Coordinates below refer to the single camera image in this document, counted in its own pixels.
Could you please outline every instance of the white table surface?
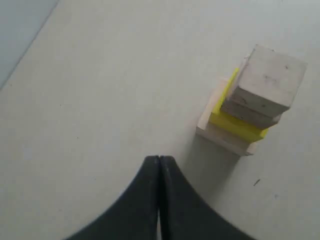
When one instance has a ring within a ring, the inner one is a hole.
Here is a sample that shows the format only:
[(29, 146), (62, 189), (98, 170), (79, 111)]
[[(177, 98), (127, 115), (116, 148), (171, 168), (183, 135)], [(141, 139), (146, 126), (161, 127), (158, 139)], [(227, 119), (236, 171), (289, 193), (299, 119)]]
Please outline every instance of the white table surface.
[[(318, 240), (319, 13), (317, 0), (62, 0), (0, 92), (0, 239), (67, 237), (161, 154), (255, 238)], [(239, 159), (195, 129), (255, 44), (308, 69)]]

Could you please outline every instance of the wooden block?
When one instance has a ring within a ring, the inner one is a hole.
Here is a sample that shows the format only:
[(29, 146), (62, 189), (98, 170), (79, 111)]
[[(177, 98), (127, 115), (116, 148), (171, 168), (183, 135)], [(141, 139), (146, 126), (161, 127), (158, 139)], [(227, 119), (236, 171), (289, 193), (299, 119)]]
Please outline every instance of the wooden block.
[(307, 64), (256, 45), (227, 93), (233, 101), (269, 117), (288, 110), (303, 80)]
[(222, 79), (214, 90), (196, 126), (196, 133), (239, 156), (253, 155), (258, 145), (256, 142), (249, 143), (242, 138), (209, 123), (211, 110), (217, 104), (227, 84), (228, 81)]
[(224, 101), (221, 110), (259, 129), (270, 128), (276, 125), (281, 118), (281, 114), (275, 117), (266, 116), (233, 101)]
[(221, 111), (222, 103), (226, 98), (227, 91), (232, 84), (235, 76), (237, 75), (238, 70), (239, 69), (236, 68), (225, 89), (222, 91), (220, 98), (211, 110), (209, 122), (244, 139), (249, 143), (252, 143), (263, 139), (267, 134), (268, 129), (261, 130), (250, 123), (247, 123), (234, 116), (231, 116), (224, 111)]

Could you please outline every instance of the yellow block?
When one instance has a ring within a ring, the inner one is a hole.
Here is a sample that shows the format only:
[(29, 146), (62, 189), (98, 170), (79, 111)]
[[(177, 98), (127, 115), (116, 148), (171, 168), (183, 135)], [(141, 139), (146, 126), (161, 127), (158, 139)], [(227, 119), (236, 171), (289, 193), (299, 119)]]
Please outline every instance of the yellow block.
[(234, 116), (227, 114), (224, 111), (220, 111), (221, 105), (226, 98), (228, 89), (231, 86), (233, 80), (235, 79), (238, 71), (239, 68), (236, 68), (233, 72), (226, 88), (223, 90), (223, 93), (219, 101), (214, 106), (210, 114), (209, 122), (217, 125), (222, 129), (229, 131), (232, 134), (239, 136), (240, 138), (248, 141), (249, 143), (252, 143), (263, 139), (266, 136), (268, 129), (261, 130), (252, 124), (249, 124), (243, 120), (240, 120)]

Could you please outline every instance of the stack of blocks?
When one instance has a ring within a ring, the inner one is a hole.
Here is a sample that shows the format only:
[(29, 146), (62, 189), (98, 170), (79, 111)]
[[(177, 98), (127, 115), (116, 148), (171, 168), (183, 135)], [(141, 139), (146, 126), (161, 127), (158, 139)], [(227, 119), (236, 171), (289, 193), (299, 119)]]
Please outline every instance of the stack of blocks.
[(196, 132), (240, 156), (252, 155), (291, 107), (306, 69), (301, 60), (256, 45), (215, 89)]

